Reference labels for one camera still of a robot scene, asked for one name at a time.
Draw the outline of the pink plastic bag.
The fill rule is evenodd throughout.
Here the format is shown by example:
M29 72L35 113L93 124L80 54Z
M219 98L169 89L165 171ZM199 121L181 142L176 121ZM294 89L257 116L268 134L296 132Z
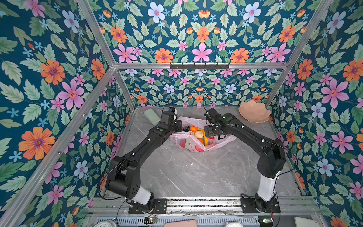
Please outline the pink plastic bag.
M207 136L204 130L204 127L207 126L205 120L189 117L180 117L178 120L182 122L182 132L173 133L170 140L188 151L211 151L236 140L236 137L232 135L221 140L217 136Z

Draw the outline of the pink scalloped bowl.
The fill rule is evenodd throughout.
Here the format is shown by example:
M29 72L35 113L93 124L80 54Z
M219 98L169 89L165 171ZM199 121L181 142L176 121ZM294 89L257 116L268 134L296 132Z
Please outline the pink scalloped bowl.
M242 102L238 110L244 119L252 123L267 122L271 114L264 103L256 103L254 100Z

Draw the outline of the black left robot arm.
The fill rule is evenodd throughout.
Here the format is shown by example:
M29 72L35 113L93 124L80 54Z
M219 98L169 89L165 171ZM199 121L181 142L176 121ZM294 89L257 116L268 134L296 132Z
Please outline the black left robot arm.
M161 114L159 123L148 131L146 138L129 153L115 156L105 182L106 190L136 202L139 209L149 213L154 209L154 194L141 186L140 169L148 157L175 132L182 131L177 110L170 107Z

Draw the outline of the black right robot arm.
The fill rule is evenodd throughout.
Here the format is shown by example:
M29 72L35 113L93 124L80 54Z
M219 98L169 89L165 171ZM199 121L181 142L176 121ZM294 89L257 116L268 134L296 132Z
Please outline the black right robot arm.
M231 113L221 115L214 108L205 112L210 123L204 130L207 137L217 136L219 140L232 135L244 142L258 155L257 169L261 175L260 184L254 198L243 195L241 198L244 212L280 213L276 183L286 163L283 143L278 139L265 137L242 123Z

